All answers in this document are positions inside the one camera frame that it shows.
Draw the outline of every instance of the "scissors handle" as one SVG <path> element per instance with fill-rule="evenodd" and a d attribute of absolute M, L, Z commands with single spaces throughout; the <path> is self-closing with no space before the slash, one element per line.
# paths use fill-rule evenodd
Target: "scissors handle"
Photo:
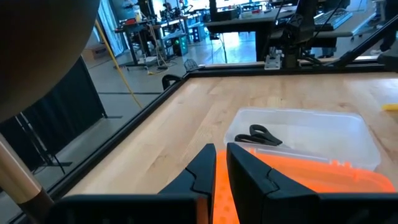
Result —
<path fill-rule="evenodd" d="M 246 142 L 246 143 L 254 143 L 254 144 L 265 144 L 268 146 L 278 146 L 275 142 L 268 141 L 265 138 L 259 136 L 252 136 L 248 134 L 239 134 L 235 136 L 236 142 Z"/>
<path fill-rule="evenodd" d="M 276 146 L 282 144 L 283 142 L 273 136 L 266 127 L 259 124 L 252 124 L 249 128 L 250 135 L 256 138 L 264 138 L 270 142 L 273 142 Z"/>

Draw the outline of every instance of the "wooden table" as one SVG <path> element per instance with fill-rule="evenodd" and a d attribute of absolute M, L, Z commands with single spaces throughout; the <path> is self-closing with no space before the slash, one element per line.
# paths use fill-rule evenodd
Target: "wooden table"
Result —
<path fill-rule="evenodd" d="M 395 73 L 191 78 L 103 159 L 68 194 L 157 193 L 224 134 L 245 106 L 360 114 L 381 154 L 376 172 L 398 189 L 398 102 Z"/>

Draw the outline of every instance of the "black enclosure edge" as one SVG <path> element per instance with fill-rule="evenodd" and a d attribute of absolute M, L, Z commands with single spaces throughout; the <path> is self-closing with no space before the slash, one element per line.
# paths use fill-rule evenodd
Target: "black enclosure edge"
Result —
<path fill-rule="evenodd" d="M 263 65 L 251 65 L 242 67 L 208 67 L 201 68 L 194 72 L 186 73 L 181 81 L 173 83 L 163 93 L 161 93 L 152 103 L 147 105 L 140 113 L 135 115 L 126 123 L 117 133 L 103 143 L 99 149 L 80 162 L 71 172 L 62 177 L 60 181 L 47 190 L 49 195 L 58 200 L 71 190 L 86 174 L 89 173 L 98 163 L 101 162 L 121 141 L 132 133 L 142 122 L 145 121 L 163 102 L 165 102 L 175 91 L 177 91 L 190 78 L 208 78 L 208 77 L 245 77 L 245 76 L 268 76 L 268 75 L 316 75 L 325 73 L 371 73 L 387 72 L 383 65 L 377 63 L 377 60 L 358 60 L 350 63 L 346 67 L 331 68 L 317 67 L 312 63 L 303 64 L 302 68 L 293 70 L 264 70 Z M 24 213 L 16 215 L 9 223 L 28 223 Z"/>

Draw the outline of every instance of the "orange tray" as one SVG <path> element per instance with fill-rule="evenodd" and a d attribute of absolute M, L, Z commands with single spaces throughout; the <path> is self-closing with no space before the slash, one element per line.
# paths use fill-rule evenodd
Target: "orange tray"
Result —
<path fill-rule="evenodd" d="M 388 193 L 396 192 L 387 177 L 368 170 L 351 168 L 350 164 L 294 159 L 260 154 L 251 151 L 258 159 L 294 181 L 318 193 Z M 239 223 L 229 187 L 226 152 L 217 154 L 216 190 L 213 223 Z"/>

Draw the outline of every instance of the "clear plastic bin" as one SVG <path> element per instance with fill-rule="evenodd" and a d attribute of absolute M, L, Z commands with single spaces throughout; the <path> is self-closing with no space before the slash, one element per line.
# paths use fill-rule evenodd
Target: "clear plastic bin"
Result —
<path fill-rule="evenodd" d="M 252 124 L 263 125 L 284 143 L 272 147 L 235 142 L 237 134 L 249 134 Z M 374 170 L 381 161 L 366 123 L 353 113 L 241 108 L 225 134 L 224 143 L 228 142 L 267 154 L 329 163 L 337 161 L 367 170 Z"/>

